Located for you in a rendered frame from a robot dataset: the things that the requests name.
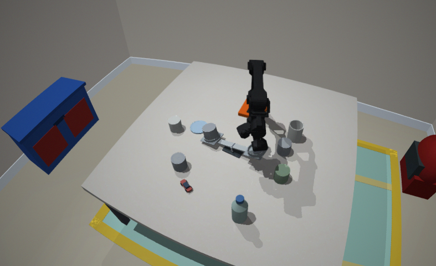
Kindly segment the light blue round disc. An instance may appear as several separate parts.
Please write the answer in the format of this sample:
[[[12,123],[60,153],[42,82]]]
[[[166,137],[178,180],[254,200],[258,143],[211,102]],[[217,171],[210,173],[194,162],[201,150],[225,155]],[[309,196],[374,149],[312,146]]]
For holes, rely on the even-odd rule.
[[[202,120],[195,121],[195,122],[193,122],[193,123],[190,125],[190,130],[191,130],[194,134],[202,134],[202,133],[203,133],[203,131],[202,131],[202,127],[203,127],[205,124],[207,124],[207,123],[206,123],[205,121],[202,121]]]

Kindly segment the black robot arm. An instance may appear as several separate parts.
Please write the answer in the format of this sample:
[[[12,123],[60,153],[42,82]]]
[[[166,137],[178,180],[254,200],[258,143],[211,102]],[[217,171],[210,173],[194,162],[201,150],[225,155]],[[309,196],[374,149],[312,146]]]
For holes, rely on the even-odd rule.
[[[247,95],[247,105],[249,108],[250,120],[237,127],[238,134],[241,138],[246,139],[251,133],[252,137],[261,139],[266,135],[265,117],[269,117],[270,100],[267,98],[267,92],[264,90],[263,74],[266,70],[266,63],[263,60],[250,60],[248,70],[252,76],[251,89]],[[265,109],[267,107],[267,112]]]

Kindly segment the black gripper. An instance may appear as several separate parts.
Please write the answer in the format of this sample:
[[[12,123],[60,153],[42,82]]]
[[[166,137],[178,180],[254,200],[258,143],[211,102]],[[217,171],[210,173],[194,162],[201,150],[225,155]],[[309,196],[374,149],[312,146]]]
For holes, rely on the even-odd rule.
[[[247,118],[247,122],[248,122],[248,119],[250,120],[250,117]],[[251,123],[251,120],[250,120],[250,123]],[[253,141],[251,142],[251,144],[252,144],[253,151],[263,151],[263,150],[268,149],[267,141],[263,138],[256,139],[253,137]]]

